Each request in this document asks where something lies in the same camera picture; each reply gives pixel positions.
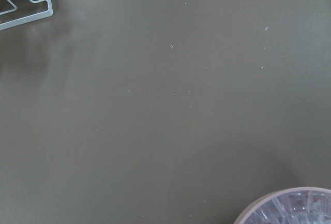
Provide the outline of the pink bowl of ice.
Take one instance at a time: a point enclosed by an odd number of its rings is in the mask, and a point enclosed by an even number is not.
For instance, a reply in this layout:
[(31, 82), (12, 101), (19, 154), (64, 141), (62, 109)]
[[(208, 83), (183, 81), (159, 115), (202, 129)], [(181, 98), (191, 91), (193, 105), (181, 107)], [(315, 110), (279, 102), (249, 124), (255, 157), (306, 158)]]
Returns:
[(234, 223), (330, 223), (330, 190), (298, 187), (269, 193), (246, 207)]

